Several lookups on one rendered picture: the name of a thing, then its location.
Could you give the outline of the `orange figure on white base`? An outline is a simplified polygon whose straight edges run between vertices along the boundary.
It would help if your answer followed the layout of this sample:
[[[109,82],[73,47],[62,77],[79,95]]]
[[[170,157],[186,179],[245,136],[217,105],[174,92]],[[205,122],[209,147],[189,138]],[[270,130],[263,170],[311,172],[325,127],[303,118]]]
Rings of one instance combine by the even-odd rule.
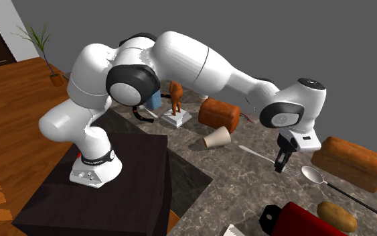
[[[177,82],[171,81],[169,86],[169,96],[171,100],[171,109],[165,112],[161,119],[173,125],[175,128],[181,127],[186,121],[192,118],[192,115],[181,108],[181,98],[183,89]]]

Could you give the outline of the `large brown bread loaf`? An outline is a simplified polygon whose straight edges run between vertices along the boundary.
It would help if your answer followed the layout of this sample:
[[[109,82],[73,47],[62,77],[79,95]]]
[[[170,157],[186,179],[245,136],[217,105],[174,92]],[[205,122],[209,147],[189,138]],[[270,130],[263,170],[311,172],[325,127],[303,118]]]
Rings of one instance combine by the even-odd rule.
[[[377,153],[337,137],[328,137],[311,163],[367,192],[377,192]]]

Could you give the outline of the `blue box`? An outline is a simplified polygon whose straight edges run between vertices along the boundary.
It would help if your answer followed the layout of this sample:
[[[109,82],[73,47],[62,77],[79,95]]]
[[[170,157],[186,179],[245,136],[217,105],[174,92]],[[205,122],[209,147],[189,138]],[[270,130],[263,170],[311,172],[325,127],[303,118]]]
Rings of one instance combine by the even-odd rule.
[[[160,108],[161,105],[162,105],[162,102],[161,102],[160,91],[157,91],[156,93],[154,93],[145,103],[146,108],[148,108],[149,110],[156,110]]]

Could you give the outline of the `red and black box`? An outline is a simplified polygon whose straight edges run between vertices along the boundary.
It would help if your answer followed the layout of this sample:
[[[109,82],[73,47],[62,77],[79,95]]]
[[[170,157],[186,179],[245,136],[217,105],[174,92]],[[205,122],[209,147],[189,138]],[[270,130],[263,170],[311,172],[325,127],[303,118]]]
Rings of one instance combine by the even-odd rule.
[[[259,223],[268,236],[347,236],[294,202],[267,205]]]

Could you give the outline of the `green plant in brown pot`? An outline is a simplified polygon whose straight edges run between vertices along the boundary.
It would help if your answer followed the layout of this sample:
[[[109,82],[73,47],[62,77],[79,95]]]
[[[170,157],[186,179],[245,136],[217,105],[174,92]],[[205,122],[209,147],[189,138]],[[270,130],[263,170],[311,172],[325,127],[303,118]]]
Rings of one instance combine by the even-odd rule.
[[[36,32],[30,25],[24,26],[24,27],[16,25],[16,27],[17,29],[20,30],[21,33],[20,34],[11,33],[11,34],[17,35],[24,40],[28,40],[40,50],[40,52],[42,53],[43,59],[51,72],[50,80],[52,84],[54,86],[62,86],[64,84],[62,80],[62,76],[59,73],[54,72],[52,65],[48,62],[48,59],[46,57],[45,46],[46,46],[46,43],[49,42],[49,38],[51,36],[50,34],[47,34],[48,25],[45,23],[40,33]]]

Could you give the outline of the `dark robot stand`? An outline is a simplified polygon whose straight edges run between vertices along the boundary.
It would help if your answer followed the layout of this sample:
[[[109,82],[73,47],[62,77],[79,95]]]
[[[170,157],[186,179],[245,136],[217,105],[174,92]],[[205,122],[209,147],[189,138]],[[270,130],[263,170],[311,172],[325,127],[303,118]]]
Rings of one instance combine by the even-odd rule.
[[[72,145],[12,224],[27,236],[166,236],[171,205],[167,136],[109,134],[123,163],[100,188],[70,181]]]

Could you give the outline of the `beige paper cup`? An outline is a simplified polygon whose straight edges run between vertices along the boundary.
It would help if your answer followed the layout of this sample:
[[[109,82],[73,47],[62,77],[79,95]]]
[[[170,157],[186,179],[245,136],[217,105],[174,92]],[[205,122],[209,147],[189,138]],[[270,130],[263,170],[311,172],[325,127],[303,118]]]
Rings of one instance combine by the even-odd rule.
[[[225,126],[217,128],[211,134],[203,138],[206,148],[212,148],[215,146],[226,145],[231,143],[230,133]]]

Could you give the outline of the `white stick tool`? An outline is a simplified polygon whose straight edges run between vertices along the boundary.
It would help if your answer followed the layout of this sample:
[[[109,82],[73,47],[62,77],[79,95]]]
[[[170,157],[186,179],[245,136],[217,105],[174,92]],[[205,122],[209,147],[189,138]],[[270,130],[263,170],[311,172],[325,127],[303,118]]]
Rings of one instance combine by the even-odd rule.
[[[156,114],[154,114],[153,112],[148,110],[148,108],[146,108],[146,106],[144,106],[144,105],[139,105],[138,108],[148,112],[148,114],[150,114],[152,117],[154,117],[156,119],[159,118]]]

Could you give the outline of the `white flat object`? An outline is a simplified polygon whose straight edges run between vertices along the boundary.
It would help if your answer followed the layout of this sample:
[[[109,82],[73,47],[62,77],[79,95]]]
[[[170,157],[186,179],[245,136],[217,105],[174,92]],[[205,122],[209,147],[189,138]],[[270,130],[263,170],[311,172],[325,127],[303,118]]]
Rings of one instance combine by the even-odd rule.
[[[246,236],[235,225],[229,224],[223,236]]]

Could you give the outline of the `silver fork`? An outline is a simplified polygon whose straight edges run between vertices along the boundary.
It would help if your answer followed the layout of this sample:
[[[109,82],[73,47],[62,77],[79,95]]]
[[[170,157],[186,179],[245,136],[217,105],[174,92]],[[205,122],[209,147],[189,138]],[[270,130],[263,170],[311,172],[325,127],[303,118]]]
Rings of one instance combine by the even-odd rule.
[[[247,147],[245,147],[245,146],[243,146],[243,145],[239,145],[238,147],[239,147],[240,149],[242,149],[242,150],[244,150],[244,151],[250,153],[250,154],[256,155],[256,156],[258,156],[258,157],[260,157],[260,158],[263,158],[263,159],[265,159],[265,160],[268,160],[268,161],[271,162],[272,164],[275,164],[275,161],[274,161],[274,160],[269,159],[269,158],[267,158],[267,157],[265,157],[265,156],[263,156],[263,155],[261,155],[261,154],[258,154],[258,153],[252,151],[251,149],[249,149],[249,148],[247,148]],[[294,169],[291,169],[291,168],[288,168],[288,167],[284,167],[284,168],[282,169],[282,172],[288,173],[288,174],[290,174],[290,175],[292,175],[292,176],[300,176],[300,175],[301,175],[301,172],[300,172],[300,171],[298,171],[298,170],[294,170]]]

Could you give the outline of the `brown potato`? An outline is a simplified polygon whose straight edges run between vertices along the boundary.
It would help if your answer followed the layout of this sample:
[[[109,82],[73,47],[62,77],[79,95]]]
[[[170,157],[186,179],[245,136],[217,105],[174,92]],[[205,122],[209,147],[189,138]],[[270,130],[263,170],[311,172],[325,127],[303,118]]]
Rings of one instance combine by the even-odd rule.
[[[352,233],[358,228],[356,218],[337,204],[322,201],[317,205],[317,216],[332,227],[345,233]]]

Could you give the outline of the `small brown bread loaf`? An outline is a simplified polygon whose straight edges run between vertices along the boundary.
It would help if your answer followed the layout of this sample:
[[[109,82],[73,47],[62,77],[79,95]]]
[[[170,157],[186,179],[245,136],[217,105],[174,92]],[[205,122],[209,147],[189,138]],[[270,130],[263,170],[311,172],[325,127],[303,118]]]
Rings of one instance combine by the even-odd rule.
[[[239,107],[213,98],[207,98],[202,103],[198,114],[199,123],[214,129],[225,127],[229,133],[234,132],[239,119]]]

